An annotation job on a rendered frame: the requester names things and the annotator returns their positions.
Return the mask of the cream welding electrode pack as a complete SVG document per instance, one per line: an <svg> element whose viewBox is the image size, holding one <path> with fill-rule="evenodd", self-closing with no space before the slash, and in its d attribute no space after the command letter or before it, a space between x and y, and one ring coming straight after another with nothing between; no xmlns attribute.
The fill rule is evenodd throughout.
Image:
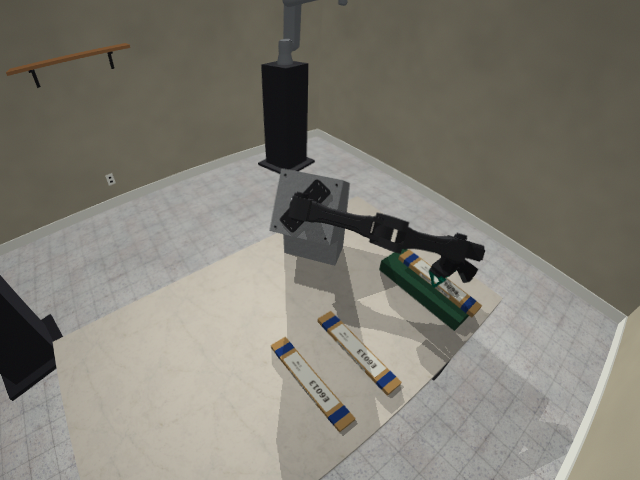
<svg viewBox="0 0 640 480"><path fill-rule="evenodd" d="M272 344L271 349L339 433L355 421L286 337Z"/></svg>

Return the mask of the white welding electrode pack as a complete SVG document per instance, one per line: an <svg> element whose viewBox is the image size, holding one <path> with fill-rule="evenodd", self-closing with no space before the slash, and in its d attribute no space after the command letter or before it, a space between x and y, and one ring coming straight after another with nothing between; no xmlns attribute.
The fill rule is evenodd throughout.
<svg viewBox="0 0 640 480"><path fill-rule="evenodd" d="M318 323L387 396L401 385L402 382L332 311L318 318Z"/></svg>
<svg viewBox="0 0 640 480"><path fill-rule="evenodd" d="M401 254L399 256L399 260L431 285L431 278L428 273L431 265L421 259L418 255L413 253L411 250L407 250L406 252ZM482 307L480 303L478 303L474 298L469 296L466 292L460 289L449 279L447 279L439 286L436 286L435 289L437 289L440 293L442 293L445 297L447 297L450 301L457 305L471 318Z"/></svg>

